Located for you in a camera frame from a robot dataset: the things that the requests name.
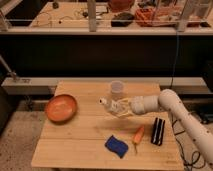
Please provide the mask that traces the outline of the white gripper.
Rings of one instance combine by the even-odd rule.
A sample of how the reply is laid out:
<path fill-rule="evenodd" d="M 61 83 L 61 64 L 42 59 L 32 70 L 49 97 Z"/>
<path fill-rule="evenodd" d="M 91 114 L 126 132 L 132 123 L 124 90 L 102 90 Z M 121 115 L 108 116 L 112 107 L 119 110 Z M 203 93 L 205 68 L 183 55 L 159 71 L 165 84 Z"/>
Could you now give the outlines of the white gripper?
<path fill-rule="evenodd" d="M 122 98 L 116 101 L 119 105 L 129 105 L 131 112 L 134 115 L 144 115 L 149 112 L 157 112 L 159 109 L 158 97 L 156 95 L 153 96 L 136 96 L 131 98 Z M 109 112 L 111 115 L 117 118 L 127 118 L 133 116 L 132 113 L 116 113 Z"/>

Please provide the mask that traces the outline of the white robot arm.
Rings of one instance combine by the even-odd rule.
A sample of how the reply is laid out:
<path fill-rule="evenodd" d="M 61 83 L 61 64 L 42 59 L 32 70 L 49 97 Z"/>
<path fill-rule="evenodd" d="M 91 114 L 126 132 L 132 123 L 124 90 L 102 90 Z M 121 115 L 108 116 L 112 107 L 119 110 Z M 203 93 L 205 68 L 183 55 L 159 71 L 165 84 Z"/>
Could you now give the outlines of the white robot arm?
<path fill-rule="evenodd" d="M 109 102 L 109 112 L 116 117 L 144 115 L 160 110 L 170 112 L 179 120 L 205 161 L 213 169 L 213 134 L 192 116 L 173 90 L 164 89 L 159 95 L 136 96 Z"/>

